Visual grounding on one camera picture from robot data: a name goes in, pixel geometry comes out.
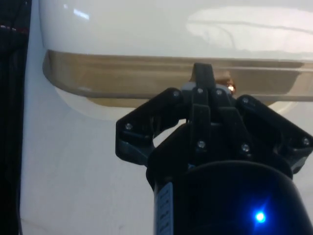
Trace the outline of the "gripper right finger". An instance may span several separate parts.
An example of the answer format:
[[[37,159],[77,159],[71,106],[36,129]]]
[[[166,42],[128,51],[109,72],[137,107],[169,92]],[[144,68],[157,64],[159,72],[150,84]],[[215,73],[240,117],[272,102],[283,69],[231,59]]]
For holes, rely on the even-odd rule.
[[[213,68],[204,65],[212,120],[223,127],[233,159],[299,172],[313,152],[313,137],[250,95],[233,98],[218,88]]]

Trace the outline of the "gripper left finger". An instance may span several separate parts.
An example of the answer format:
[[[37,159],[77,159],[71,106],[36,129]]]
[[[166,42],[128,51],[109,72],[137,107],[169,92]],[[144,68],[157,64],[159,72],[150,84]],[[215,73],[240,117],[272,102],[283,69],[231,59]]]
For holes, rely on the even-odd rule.
[[[195,80],[167,88],[116,122],[115,153],[148,166],[166,161],[189,164],[208,150],[211,135],[211,66],[195,63]]]

